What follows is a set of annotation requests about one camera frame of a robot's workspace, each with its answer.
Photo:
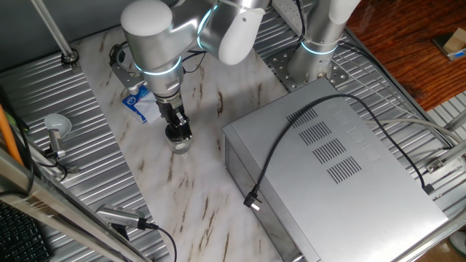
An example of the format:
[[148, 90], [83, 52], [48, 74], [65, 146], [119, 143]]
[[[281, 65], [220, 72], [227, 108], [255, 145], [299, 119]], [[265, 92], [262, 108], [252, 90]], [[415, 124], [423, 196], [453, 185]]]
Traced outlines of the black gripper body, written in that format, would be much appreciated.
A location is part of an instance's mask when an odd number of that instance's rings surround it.
[[183, 117], [180, 108], [183, 105], [181, 95], [176, 93], [170, 97], [156, 96], [156, 102], [159, 106], [159, 111], [167, 122], [182, 122]]

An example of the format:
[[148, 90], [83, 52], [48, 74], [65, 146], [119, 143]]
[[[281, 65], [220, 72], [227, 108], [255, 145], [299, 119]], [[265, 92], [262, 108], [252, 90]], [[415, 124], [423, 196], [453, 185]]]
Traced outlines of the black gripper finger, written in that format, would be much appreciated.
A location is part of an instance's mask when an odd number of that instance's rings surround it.
[[189, 118], [187, 116], [184, 116], [183, 121], [181, 122], [181, 136], [183, 140], [192, 139], [191, 127], [189, 125]]
[[165, 134], [169, 140], [183, 140], [181, 136], [181, 122], [183, 121], [183, 114], [180, 112], [169, 113], [167, 115], [167, 126]]

